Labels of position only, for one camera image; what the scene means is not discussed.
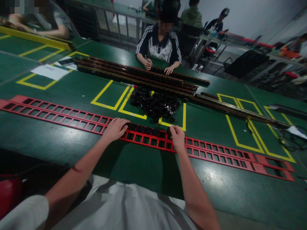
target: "green hoodie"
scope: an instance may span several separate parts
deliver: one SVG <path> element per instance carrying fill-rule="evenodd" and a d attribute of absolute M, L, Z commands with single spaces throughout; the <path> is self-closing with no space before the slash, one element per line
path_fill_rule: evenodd
<path fill-rule="evenodd" d="M 184 24 L 202 28 L 202 15 L 198 11 L 197 5 L 191 6 L 181 14 L 181 19 Z"/>

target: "worker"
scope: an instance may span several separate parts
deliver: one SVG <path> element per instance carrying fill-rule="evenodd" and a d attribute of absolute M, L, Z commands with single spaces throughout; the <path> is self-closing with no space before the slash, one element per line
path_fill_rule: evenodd
<path fill-rule="evenodd" d="M 223 30 L 223 20 L 226 18 L 229 14 L 229 8 L 225 8 L 222 10 L 220 16 L 217 19 L 212 20 L 205 28 L 206 31 L 213 30 L 216 33 Z"/>
<path fill-rule="evenodd" d="M 69 39 L 71 33 L 75 37 L 80 37 L 69 17 L 55 2 L 52 0 L 35 0 L 34 6 L 39 7 L 33 7 L 33 10 L 39 8 L 38 11 L 43 13 L 10 14 L 10 22 L 27 32 L 37 33 L 39 35 Z M 31 29 L 27 26 L 27 23 L 42 26 L 46 31 Z"/>
<path fill-rule="evenodd" d="M 0 229 L 221 229 L 185 149 L 185 133 L 178 126 L 170 127 L 170 132 L 187 214 L 167 196 L 136 184 L 112 183 L 94 176 L 87 198 L 65 216 L 104 150 L 125 133 L 128 122 L 113 119 L 100 140 L 45 196 L 24 200 L 0 221 Z"/>
<path fill-rule="evenodd" d="M 143 10 L 149 11 L 151 13 L 156 13 L 157 2 L 158 0 L 149 1 L 143 6 Z"/>
<path fill-rule="evenodd" d="M 303 34 L 299 38 L 290 39 L 281 49 L 287 49 L 289 51 L 300 53 L 302 49 L 302 43 L 307 41 L 307 33 Z"/>
<path fill-rule="evenodd" d="M 169 75 L 181 64 L 181 54 L 178 39 L 175 33 L 170 33 L 177 20 L 180 3 L 177 0 L 158 0 L 158 23 L 148 26 L 138 42 L 136 57 L 150 70 L 153 66 L 151 59 L 147 58 L 147 51 L 151 57 L 171 63 L 164 72 Z"/>
<path fill-rule="evenodd" d="M 186 9 L 181 14 L 181 19 L 184 24 L 202 28 L 202 15 L 198 10 L 199 0 L 190 0 L 189 9 Z"/>

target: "white paper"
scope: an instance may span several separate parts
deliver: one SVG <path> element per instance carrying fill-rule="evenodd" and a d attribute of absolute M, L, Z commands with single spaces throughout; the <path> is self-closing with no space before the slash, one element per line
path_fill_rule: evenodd
<path fill-rule="evenodd" d="M 69 73 L 67 70 L 63 70 L 52 65 L 41 65 L 31 70 L 31 72 L 51 78 L 56 81 L 60 80 L 62 77 Z"/>
<path fill-rule="evenodd" d="M 290 128 L 286 129 L 289 133 L 292 133 L 294 135 L 300 136 L 302 138 L 307 139 L 307 136 L 305 134 L 302 134 L 295 126 L 291 126 Z"/>
<path fill-rule="evenodd" d="M 66 60 L 66 59 L 69 59 L 69 58 L 71 58 L 71 57 L 66 56 L 66 57 L 61 58 L 60 61 Z M 54 64 L 62 66 L 59 62 L 55 62 Z M 67 65 L 67 66 L 64 66 L 64 67 L 68 68 L 68 69 L 72 69 L 72 70 L 77 70 L 77 65 L 75 65 L 75 64 Z"/>

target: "table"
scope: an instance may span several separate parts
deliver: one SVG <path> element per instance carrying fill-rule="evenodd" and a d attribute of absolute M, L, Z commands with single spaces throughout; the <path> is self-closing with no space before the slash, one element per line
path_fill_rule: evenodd
<path fill-rule="evenodd" d="M 73 0 L 73 1 L 84 4 L 86 6 L 96 7 L 98 9 L 102 9 L 104 11 L 108 31 L 110 31 L 110 29 L 109 29 L 108 20 L 107 20 L 107 17 L 106 17 L 106 11 L 115 13 L 116 19 L 117 19 L 118 37 L 119 37 L 120 45 L 122 45 L 122 37 L 121 37 L 121 30 L 120 30 L 120 26 L 119 26 L 118 15 L 123 15 L 123 16 L 126 17 L 126 27 L 127 27 L 127 36 L 128 37 L 129 37 L 129 34 L 128 34 L 128 19 L 127 19 L 127 17 L 131 17 L 131 18 L 134 18 L 136 20 L 136 23 L 137 23 L 137 42 L 140 40 L 140 27 L 139 27 L 140 22 L 149 23 L 149 24 L 152 24 L 152 25 L 156 24 L 156 19 L 153 19 L 151 17 L 147 17 L 145 15 L 144 11 L 137 12 L 135 9 L 132 9 L 132 8 L 126 6 L 126 5 L 119 4 L 119 3 L 111 3 L 109 0 Z"/>
<path fill-rule="evenodd" d="M 127 103 L 127 95 L 131 89 L 125 92 L 127 86 L 119 82 L 110 83 L 108 79 L 72 71 L 52 83 L 50 79 L 29 72 L 38 66 L 37 60 L 48 57 L 46 61 L 54 62 L 67 55 L 92 55 L 142 68 L 134 53 L 79 38 L 73 39 L 73 42 L 77 48 L 76 52 L 56 53 L 58 50 L 55 48 L 40 49 L 40 43 L 0 34 L 0 67 L 3 70 L 0 75 L 0 98 L 8 100 L 19 94 L 107 117 L 122 117 L 135 124 L 166 130 L 165 125 L 154 125 L 151 119 L 134 116 L 143 113 L 139 108 Z M 161 68 L 168 66 L 167 63 L 157 60 L 153 60 L 153 64 Z M 210 86 L 200 87 L 200 91 L 220 96 L 223 101 L 231 104 L 239 101 L 242 107 L 255 112 L 258 108 L 268 116 L 266 106 L 273 103 L 307 111 L 307 105 L 300 101 L 182 67 L 176 71 L 210 80 Z M 253 135 L 245 132 L 245 121 L 227 118 L 224 114 L 190 103 L 186 104 L 184 120 L 182 109 L 181 107 L 176 114 L 175 124 L 182 127 L 185 122 L 186 136 L 256 154 L 262 154 L 259 149 L 264 149 L 265 146 L 268 151 L 264 150 L 264 154 L 288 159 L 295 170 L 292 174 L 295 182 L 289 182 L 191 159 L 215 209 L 286 229 L 307 227 L 307 186 L 303 180 L 296 177 L 307 177 L 306 152 L 287 154 L 266 125 L 254 123 L 263 142 L 258 145 Z M 284 117 L 274 111 L 271 111 L 271 114 L 280 121 L 307 126 L 304 120 Z M 0 117 L 0 148 L 61 165 L 76 163 L 99 139 L 99 136 L 92 133 L 3 111 L 0 111 Z M 136 183 L 152 191 L 183 199 L 178 158 L 172 153 L 117 141 L 106 149 L 94 173 L 125 183 Z"/>
<path fill-rule="evenodd" d="M 218 39 L 216 36 L 202 34 L 200 36 L 199 40 L 196 42 L 197 46 L 192 50 L 192 53 L 191 53 L 192 54 L 193 65 L 199 62 L 200 58 L 202 57 L 202 55 L 205 52 L 206 47 L 210 44 L 210 42 L 215 42 L 215 43 L 218 43 L 220 45 L 224 45 L 225 48 L 227 46 L 236 47 L 236 48 L 238 48 L 238 49 L 240 49 L 242 51 L 245 51 L 245 52 L 251 50 L 250 48 L 248 48 L 245 45 L 240 45 L 238 43 L 234 43 L 234 42 L 227 41 L 227 40 L 226 41 L 222 41 L 222 40 Z M 267 54 L 267 56 L 269 56 L 270 59 L 275 60 L 275 62 L 272 63 L 271 65 L 269 65 L 267 68 L 265 68 L 259 74 L 254 76 L 250 81 L 258 80 L 265 73 L 267 73 L 270 69 L 272 69 L 274 66 L 276 66 L 280 62 L 289 64 L 289 65 L 293 65 L 295 68 L 307 70 L 307 66 L 306 65 L 298 63 L 297 61 L 288 60 L 286 58 L 283 58 L 283 57 L 279 56 L 277 53 L 274 54 L 274 52 L 271 52 L 271 53 Z"/>

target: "forearm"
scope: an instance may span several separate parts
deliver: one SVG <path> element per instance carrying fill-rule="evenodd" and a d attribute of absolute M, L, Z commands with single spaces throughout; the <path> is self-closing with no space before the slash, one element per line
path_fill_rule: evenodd
<path fill-rule="evenodd" d="M 24 21 L 22 20 L 22 18 L 20 16 L 18 16 L 18 14 L 10 14 L 9 15 L 9 20 L 11 23 L 13 23 L 16 27 L 21 27 L 23 28 L 25 31 L 28 32 L 34 32 L 34 30 L 32 30 L 31 28 L 27 27 L 26 25 L 24 25 Z"/>
<path fill-rule="evenodd" d="M 180 62 L 179 61 L 175 61 L 174 64 L 172 64 L 172 67 L 174 69 L 178 68 L 180 66 Z"/>
<path fill-rule="evenodd" d="M 203 229 L 220 229 L 216 212 L 202 187 L 184 146 L 178 148 L 177 154 L 189 217 Z"/>
<path fill-rule="evenodd" d="M 67 32 L 63 32 L 60 30 L 38 31 L 37 33 L 40 35 L 51 36 L 51 37 L 56 37 L 56 38 L 61 38 L 61 39 L 69 38 L 69 32 L 67 33 Z"/>
<path fill-rule="evenodd" d="M 137 58 L 140 62 L 142 62 L 143 65 L 146 64 L 147 60 L 143 57 L 143 55 L 141 53 L 137 54 Z"/>
<path fill-rule="evenodd" d="M 66 214 L 86 184 L 109 141 L 104 136 L 45 195 L 49 202 L 47 228 L 53 227 Z"/>

